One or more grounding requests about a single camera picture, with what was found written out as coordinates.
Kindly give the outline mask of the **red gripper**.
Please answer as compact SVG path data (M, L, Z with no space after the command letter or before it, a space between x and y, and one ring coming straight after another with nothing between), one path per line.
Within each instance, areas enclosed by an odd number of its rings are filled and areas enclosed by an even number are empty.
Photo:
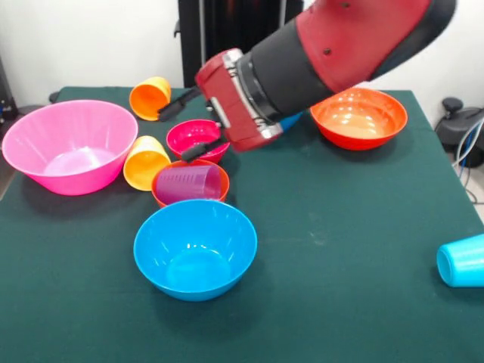
M158 110L157 120L166 122L180 114L194 98L203 94L224 127L224 135L232 147L239 151L265 146L283 134L279 123L272 123L251 103L242 83L242 70L238 65L243 52L238 48L223 51L211 57L197 72L197 86ZM203 142L187 149L181 159L187 163L205 160L221 161L230 143L223 138Z

